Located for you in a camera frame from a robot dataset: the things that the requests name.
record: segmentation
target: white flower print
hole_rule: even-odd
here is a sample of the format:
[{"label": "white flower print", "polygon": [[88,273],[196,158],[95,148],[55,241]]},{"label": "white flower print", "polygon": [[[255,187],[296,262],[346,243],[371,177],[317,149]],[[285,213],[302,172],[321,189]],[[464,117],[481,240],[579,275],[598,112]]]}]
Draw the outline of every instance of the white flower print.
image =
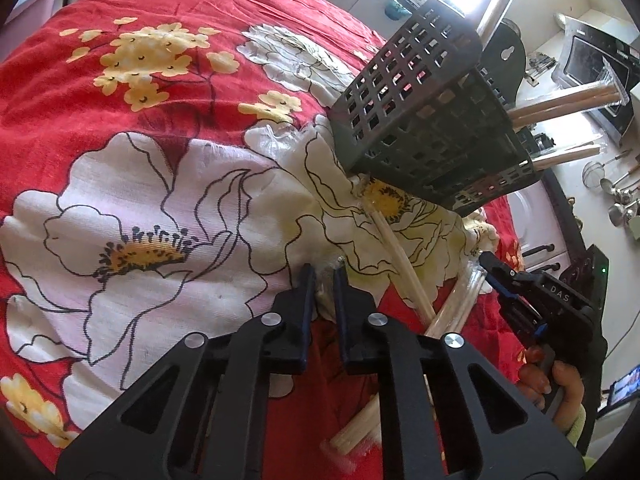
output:
[{"label": "white flower print", "polygon": [[355,77],[325,48],[284,27],[252,25],[238,46],[248,60],[263,65],[269,79],[290,91],[310,92],[324,107],[333,106]]},{"label": "white flower print", "polygon": [[[233,332],[267,311],[269,282],[239,236],[242,180],[273,163],[190,141],[173,174],[149,137],[122,133],[73,163],[58,196],[28,190],[0,227],[10,274],[12,349],[34,362],[79,359],[63,391],[73,422],[100,410],[189,332]],[[288,287],[288,274],[275,288]]]},{"label": "white flower print", "polygon": [[[244,140],[248,149],[192,139],[174,171],[153,139],[120,133],[72,164],[61,194],[16,197],[0,226],[24,291],[7,302],[9,343],[31,362],[75,360],[63,394],[79,428],[187,333],[227,334],[268,311],[307,262],[322,275],[343,257],[376,303],[391,282],[405,296],[326,117],[301,130],[259,121]],[[493,244],[481,217],[465,229],[407,196],[385,208],[432,300],[462,258]],[[330,294],[318,300],[330,316]],[[293,384],[274,376],[271,395]]]},{"label": "white flower print", "polygon": [[[264,243],[271,245],[270,250],[252,253],[253,269],[268,274],[285,268],[287,262],[302,260],[323,268],[344,256],[350,282],[368,290],[376,303],[390,282],[402,294],[404,286],[391,257],[354,195],[355,183],[335,158],[326,117],[316,116],[314,124],[300,131],[291,124],[260,121],[244,140],[274,161],[272,169],[244,181],[252,202],[240,225],[241,235],[257,229],[260,222]],[[274,207],[274,203],[287,206]],[[455,213],[416,198],[406,200],[390,225],[431,301],[438,287],[457,275],[460,259],[481,241],[479,231],[466,230]]]}]

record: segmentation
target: hand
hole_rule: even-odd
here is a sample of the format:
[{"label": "hand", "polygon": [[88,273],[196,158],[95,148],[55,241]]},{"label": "hand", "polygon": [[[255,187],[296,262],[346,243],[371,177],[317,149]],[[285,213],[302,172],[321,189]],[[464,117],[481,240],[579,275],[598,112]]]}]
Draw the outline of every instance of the hand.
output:
[{"label": "hand", "polygon": [[[542,410],[545,407],[545,399],[542,395],[551,392],[551,384],[536,363],[541,362],[545,354],[539,346],[532,346],[525,352],[525,356],[527,364],[518,372],[520,380],[516,386],[527,399]],[[560,431],[567,433],[580,413],[584,385],[578,370],[562,361],[554,362],[552,374],[556,383],[564,386],[564,399],[554,417],[554,424]]]}]

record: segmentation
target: hanging utensil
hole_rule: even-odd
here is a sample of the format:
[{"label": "hanging utensil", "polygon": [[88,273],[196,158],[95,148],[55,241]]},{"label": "hanging utensil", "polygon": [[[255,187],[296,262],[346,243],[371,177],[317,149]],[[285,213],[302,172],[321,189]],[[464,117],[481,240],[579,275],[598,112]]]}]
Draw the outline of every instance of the hanging utensil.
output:
[{"label": "hanging utensil", "polygon": [[622,205],[631,204],[634,199],[634,193],[640,190],[640,186],[638,186],[638,184],[640,184],[640,180],[636,180],[631,186],[625,187],[624,189],[617,189],[614,193],[616,203]]},{"label": "hanging utensil", "polygon": [[600,181],[605,177],[604,167],[607,164],[626,157],[627,155],[629,155],[629,153],[631,153],[631,151],[632,150],[625,150],[618,156],[609,159],[607,162],[599,162],[597,160],[587,162],[587,164],[585,164],[584,166],[584,169],[582,170],[582,183],[590,189],[598,187],[600,185]]},{"label": "hanging utensil", "polygon": [[603,178],[600,180],[600,187],[605,193],[613,195],[616,193],[616,186],[637,170],[640,170],[640,164],[636,164],[615,182],[610,181],[608,178]]},{"label": "hanging utensil", "polygon": [[616,227],[620,227],[625,221],[627,221],[629,213],[631,213],[631,217],[638,214],[638,204],[640,203],[640,199],[632,202],[628,206],[623,206],[622,204],[614,204],[609,208],[609,220]]}]

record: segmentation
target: black plastic utensil holder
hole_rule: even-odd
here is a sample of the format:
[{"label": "black plastic utensil holder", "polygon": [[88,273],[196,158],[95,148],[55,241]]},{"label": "black plastic utensil holder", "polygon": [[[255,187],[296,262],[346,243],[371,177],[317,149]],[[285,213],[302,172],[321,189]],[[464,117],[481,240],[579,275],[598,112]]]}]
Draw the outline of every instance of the black plastic utensil holder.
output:
[{"label": "black plastic utensil holder", "polygon": [[329,113],[345,171],[466,216],[539,180],[473,26],[427,0]]}]

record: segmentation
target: bundle of chopsticks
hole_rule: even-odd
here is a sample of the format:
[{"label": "bundle of chopsticks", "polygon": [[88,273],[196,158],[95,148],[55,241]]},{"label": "bundle of chopsticks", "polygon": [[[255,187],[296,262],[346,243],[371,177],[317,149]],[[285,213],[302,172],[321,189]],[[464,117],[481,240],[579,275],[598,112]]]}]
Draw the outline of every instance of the bundle of chopsticks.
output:
[{"label": "bundle of chopsticks", "polygon": [[[478,23],[478,35],[486,47],[504,18],[513,0],[491,0]],[[609,76],[601,81],[576,88],[559,90],[550,95],[525,102],[512,108],[508,115],[513,128],[519,131],[524,126],[546,121],[565,115],[613,105],[620,101],[628,102],[628,95],[617,76],[609,66]],[[537,171],[546,170],[572,160],[600,153],[600,147],[588,144],[570,150],[553,152],[533,160]],[[469,262],[458,276],[458,281],[438,314],[425,293],[420,279],[409,261],[386,219],[375,203],[363,197],[364,209],[380,232],[385,247],[392,255],[393,264],[404,283],[404,290],[414,303],[418,317],[424,326],[425,335],[440,338],[447,332],[460,332],[474,306],[484,283],[486,273],[473,262]],[[329,442],[338,454],[349,454],[367,435],[376,434],[380,424],[380,403],[373,398],[345,428]]]}]

